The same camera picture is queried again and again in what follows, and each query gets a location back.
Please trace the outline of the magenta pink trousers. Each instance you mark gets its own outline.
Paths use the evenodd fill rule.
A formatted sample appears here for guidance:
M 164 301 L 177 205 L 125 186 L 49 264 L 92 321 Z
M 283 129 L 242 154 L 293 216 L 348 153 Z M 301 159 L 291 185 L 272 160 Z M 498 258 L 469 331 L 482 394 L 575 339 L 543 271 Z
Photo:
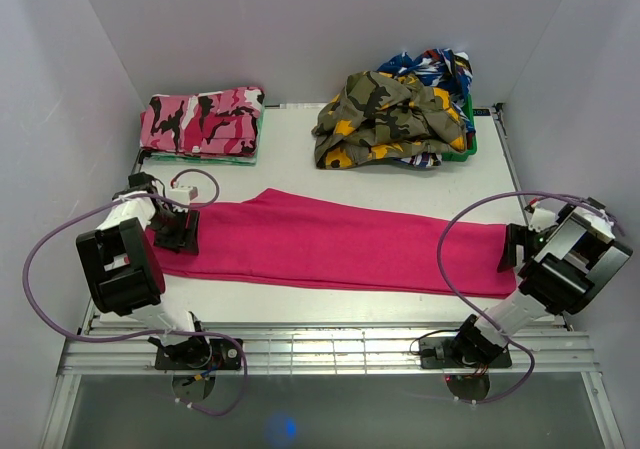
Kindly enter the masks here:
M 498 273 L 505 225 L 352 207 L 275 189 L 201 210 L 199 254 L 155 255 L 168 275 L 311 289 L 505 298 L 514 272 Z

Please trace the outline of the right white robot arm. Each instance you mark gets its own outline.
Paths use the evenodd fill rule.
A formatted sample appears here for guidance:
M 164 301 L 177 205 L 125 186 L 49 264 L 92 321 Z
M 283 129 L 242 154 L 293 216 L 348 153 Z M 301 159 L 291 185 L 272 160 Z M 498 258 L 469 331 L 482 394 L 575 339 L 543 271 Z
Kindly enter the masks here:
M 518 270 L 518 288 L 484 316 L 469 316 L 450 343 L 464 366 L 493 365 L 506 355 L 507 339 L 537 319 L 581 312 L 633 254 L 593 198 L 575 199 L 557 213 L 532 202 L 527 211 L 527 225 L 506 226 L 497 266 L 499 273 Z

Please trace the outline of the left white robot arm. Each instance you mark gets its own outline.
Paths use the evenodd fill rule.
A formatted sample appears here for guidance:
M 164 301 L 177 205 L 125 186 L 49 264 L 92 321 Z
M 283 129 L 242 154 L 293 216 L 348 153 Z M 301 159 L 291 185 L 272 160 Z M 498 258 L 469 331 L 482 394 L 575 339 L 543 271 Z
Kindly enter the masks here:
M 114 206 L 96 229 L 76 238 L 76 248 L 91 298 L 100 312 L 130 316 L 160 333 L 149 342 L 171 361 L 190 368 L 205 366 L 212 345 L 197 333 L 195 315 L 166 301 L 166 285 L 157 249 L 196 255 L 200 213 L 189 205 L 193 186 L 157 187 L 147 173 L 128 178 L 113 196 Z

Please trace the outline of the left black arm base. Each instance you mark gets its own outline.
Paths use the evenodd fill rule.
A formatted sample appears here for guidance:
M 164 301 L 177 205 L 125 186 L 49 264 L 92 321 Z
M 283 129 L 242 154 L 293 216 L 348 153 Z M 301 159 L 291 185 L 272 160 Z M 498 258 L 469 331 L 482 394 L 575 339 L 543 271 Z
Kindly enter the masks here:
M 216 375 L 242 367 L 235 345 L 221 338 L 190 337 L 173 345 L 150 341 L 157 347 L 153 368 L 172 374 L 172 390 L 188 402 L 202 402 L 213 392 Z

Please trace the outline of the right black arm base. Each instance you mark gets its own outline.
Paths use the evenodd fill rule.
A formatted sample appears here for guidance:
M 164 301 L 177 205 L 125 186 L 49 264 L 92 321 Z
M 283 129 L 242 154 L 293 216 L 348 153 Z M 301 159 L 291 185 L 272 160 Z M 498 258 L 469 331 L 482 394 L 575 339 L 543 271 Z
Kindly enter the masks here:
M 507 349 L 495 359 L 489 360 L 475 349 L 461 349 L 453 336 L 433 331 L 414 339 L 409 353 L 419 359 L 424 370 L 439 369 L 445 372 L 445 383 L 451 394 L 471 402 L 485 400 L 490 391 L 490 369 L 509 369 L 512 359 Z

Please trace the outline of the pink camouflage folded trousers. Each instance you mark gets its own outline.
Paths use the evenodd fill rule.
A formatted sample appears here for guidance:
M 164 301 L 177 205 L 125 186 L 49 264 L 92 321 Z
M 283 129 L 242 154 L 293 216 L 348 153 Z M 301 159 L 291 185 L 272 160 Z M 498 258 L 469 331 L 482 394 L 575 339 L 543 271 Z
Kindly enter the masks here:
M 257 152 L 264 99 L 255 86 L 156 94 L 140 115 L 140 145 L 179 156 L 250 158 Z

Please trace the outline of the blue white camouflage trousers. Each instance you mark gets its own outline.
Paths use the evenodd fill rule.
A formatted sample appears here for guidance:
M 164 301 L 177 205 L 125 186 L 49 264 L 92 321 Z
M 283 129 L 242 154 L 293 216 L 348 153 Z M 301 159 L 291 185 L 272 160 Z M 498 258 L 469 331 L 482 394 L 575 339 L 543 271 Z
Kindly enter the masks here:
M 424 85 L 447 91 L 465 122 L 467 150 L 464 153 L 422 153 L 399 159 L 400 164 L 427 169 L 440 166 L 443 161 L 465 162 L 477 152 L 471 95 L 473 71 L 469 56 L 465 52 L 455 52 L 450 48 L 428 49 L 416 58 L 411 58 L 407 52 L 403 52 L 381 64 L 378 71 L 395 78 L 413 74 Z

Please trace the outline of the olive yellow camouflage trousers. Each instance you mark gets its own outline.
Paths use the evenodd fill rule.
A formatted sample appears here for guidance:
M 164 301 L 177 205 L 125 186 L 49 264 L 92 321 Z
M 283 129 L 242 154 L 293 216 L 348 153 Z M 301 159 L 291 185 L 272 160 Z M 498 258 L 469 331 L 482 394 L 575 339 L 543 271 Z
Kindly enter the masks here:
M 422 153 L 467 150 L 463 115 L 445 90 L 416 76 L 377 71 L 350 75 L 312 129 L 319 169 L 350 169 Z

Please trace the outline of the aluminium front rail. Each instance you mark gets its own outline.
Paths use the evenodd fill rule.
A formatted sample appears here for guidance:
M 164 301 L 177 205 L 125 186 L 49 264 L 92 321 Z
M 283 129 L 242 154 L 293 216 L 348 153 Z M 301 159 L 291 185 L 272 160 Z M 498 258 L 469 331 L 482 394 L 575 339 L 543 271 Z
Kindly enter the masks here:
M 222 325 L 218 332 L 240 338 L 251 375 L 382 375 L 417 374 L 416 338 L 427 333 L 450 334 L 454 323 L 404 325 Z M 156 350 L 143 337 L 106 342 L 138 330 L 96 321 L 90 328 L 94 343 L 65 344 L 60 375 L 152 375 Z M 598 372 L 601 365 L 587 333 L 569 331 L 555 323 L 534 323 L 515 336 L 509 372 L 528 367 L 538 373 Z

